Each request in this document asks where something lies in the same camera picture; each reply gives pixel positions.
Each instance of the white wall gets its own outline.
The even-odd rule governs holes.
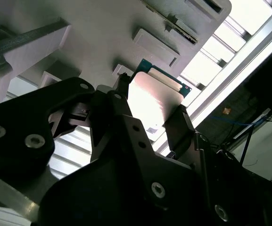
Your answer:
[[[245,142],[233,151],[239,160]],[[272,122],[266,123],[252,135],[243,165],[246,169],[272,180]]]

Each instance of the black plastic part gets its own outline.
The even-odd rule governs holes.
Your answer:
[[[86,81],[71,78],[0,104],[0,126],[6,130],[0,138],[0,177],[21,179],[43,172],[54,152],[49,116],[72,103],[89,101],[93,92]],[[27,147],[25,139],[30,134],[42,136],[45,144],[38,149]]]
[[[125,96],[128,99],[128,88],[131,82],[131,77],[127,75],[127,73],[123,73],[119,75],[119,79],[117,80],[116,89],[121,95]]]
[[[204,213],[197,175],[183,164],[156,156],[140,120],[117,115],[111,130],[96,161],[47,192],[38,224],[199,224]],[[164,198],[152,192],[153,182],[164,187]]]
[[[176,158],[181,157],[189,148],[195,133],[185,106],[180,105],[164,123],[164,126],[169,149],[175,152]]]

